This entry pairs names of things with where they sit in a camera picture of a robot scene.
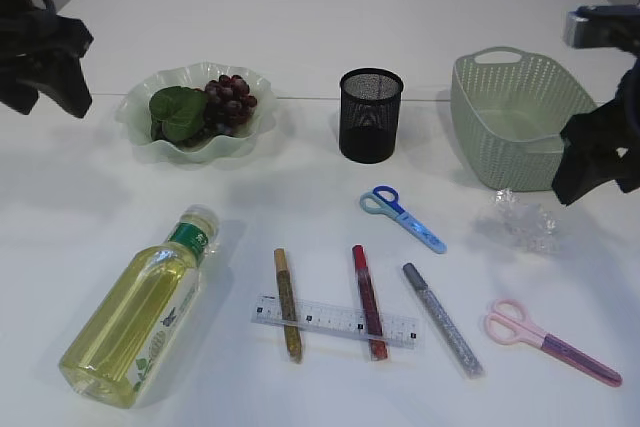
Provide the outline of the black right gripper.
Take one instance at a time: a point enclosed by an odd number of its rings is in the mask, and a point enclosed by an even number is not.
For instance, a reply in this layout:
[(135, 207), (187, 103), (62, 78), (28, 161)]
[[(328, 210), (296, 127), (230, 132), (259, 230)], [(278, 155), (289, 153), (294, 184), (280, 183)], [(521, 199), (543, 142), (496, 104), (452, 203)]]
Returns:
[(612, 100), (572, 116), (560, 132), (564, 152), (552, 181), (569, 206), (603, 183), (623, 193), (639, 188), (639, 64), (622, 77)]

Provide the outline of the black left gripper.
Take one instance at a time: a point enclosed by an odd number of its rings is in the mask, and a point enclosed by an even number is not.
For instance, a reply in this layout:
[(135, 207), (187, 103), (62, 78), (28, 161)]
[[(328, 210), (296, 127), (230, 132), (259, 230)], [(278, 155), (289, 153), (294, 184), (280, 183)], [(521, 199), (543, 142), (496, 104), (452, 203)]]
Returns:
[(92, 42), (86, 25), (60, 15), (53, 0), (1, 0), (1, 102), (29, 115), (39, 91), (84, 118), (92, 97), (81, 59)]

